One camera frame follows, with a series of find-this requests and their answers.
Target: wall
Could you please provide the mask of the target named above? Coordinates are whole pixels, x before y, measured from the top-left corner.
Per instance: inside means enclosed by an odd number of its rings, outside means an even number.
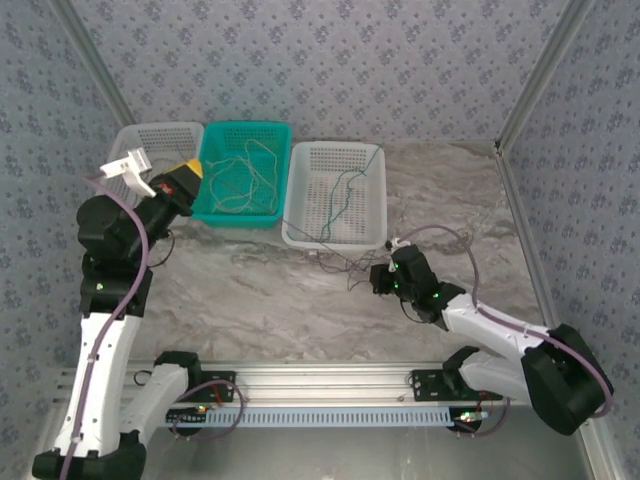
[[[74,0],[140,122],[494,139],[564,0]]]
[[[640,478],[640,6],[596,2],[509,154],[563,321],[616,388]]]
[[[79,176],[118,127],[44,0],[0,2],[0,478],[30,465],[51,369],[77,361]]]

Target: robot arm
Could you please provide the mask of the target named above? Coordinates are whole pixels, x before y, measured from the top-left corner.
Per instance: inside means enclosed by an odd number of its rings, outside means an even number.
[[[144,160],[146,157],[140,149],[135,158]],[[114,164],[117,165],[105,167],[123,173],[127,185],[142,182],[139,175],[127,177],[127,168],[139,173],[144,168],[141,164],[132,164],[127,159]],[[149,248],[166,236],[177,215],[191,215],[190,207],[198,194],[201,179],[200,163],[191,160],[154,177],[149,185],[142,182],[142,191],[151,191],[152,195],[145,197],[135,212],[144,225]],[[71,451],[69,480],[138,480],[144,470],[146,445],[153,431],[175,400],[201,383],[200,363],[192,353],[165,352],[156,360],[151,378],[121,418],[120,398],[127,361],[144,315],[153,273],[146,265],[142,267],[145,273],[140,287],[122,316],[106,331],[96,358],[90,360],[89,352],[99,332],[138,274],[142,243],[131,218],[106,196],[84,202],[78,210],[77,222],[78,240],[87,251],[82,261],[84,277],[80,306],[83,319],[78,373],[54,448],[36,456],[32,474],[40,479],[59,479],[64,459]],[[93,363],[93,370],[91,380],[85,382],[89,362]],[[84,408],[81,409],[80,434],[74,437],[74,421],[81,403]]]
[[[390,264],[371,269],[374,293],[394,293],[400,301],[410,303],[424,323],[466,335],[499,355],[474,347],[454,354],[443,365],[453,391],[465,385],[530,403],[552,429],[571,435],[603,404],[605,394],[596,378],[565,350],[555,348],[550,343],[554,341],[585,359],[613,393],[602,368],[573,328],[561,325],[549,330],[474,302],[464,289],[440,282],[415,245],[398,248],[391,258]]]

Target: gray marble tabletop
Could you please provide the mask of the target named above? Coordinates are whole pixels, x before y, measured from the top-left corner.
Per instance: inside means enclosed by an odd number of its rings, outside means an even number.
[[[540,323],[495,159],[440,143],[383,148],[389,235],[426,223],[455,229],[477,257],[480,300]],[[367,282],[347,291],[346,274],[310,263],[282,241],[279,228],[212,229],[190,220],[174,232],[176,247],[155,270],[132,358],[180,349],[207,360],[441,361],[474,344],[411,323],[395,296],[373,295]],[[455,238],[429,231],[414,240],[441,279],[471,286],[471,265]],[[167,253],[167,243],[156,245],[152,260]]]

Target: white basket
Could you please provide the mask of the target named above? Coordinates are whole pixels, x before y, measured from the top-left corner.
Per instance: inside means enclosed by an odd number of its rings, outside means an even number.
[[[361,252],[384,245],[387,181],[384,151],[378,148],[354,142],[303,142],[293,147],[282,223],[282,238],[288,245],[323,250],[325,247],[317,241],[321,240],[341,252]],[[357,176],[372,158],[365,174]],[[335,188],[331,206],[331,192],[341,174],[344,175]],[[352,177],[347,207],[347,183]],[[326,225],[330,214],[335,220],[329,236]]]
[[[153,167],[141,177],[150,180],[170,167],[200,154],[204,127],[196,122],[142,123],[129,125],[118,133],[107,162],[126,156],[127,150],[143,147]],[[137,205],[140,197],[130,190],[122,177],[102,180],[102,184],[121,196],[129,205]],[[184,224],[176,218],[173,225]]]

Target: green plastic basket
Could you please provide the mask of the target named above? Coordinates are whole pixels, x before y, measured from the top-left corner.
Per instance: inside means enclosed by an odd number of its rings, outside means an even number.
[[[200,148],[204,177],[193,218],[212,227],[273,228],[284,211],[290,153],[291,127],[285,123],[208,125]],[[238,156],[248,159],[254,172],[230,160]]]

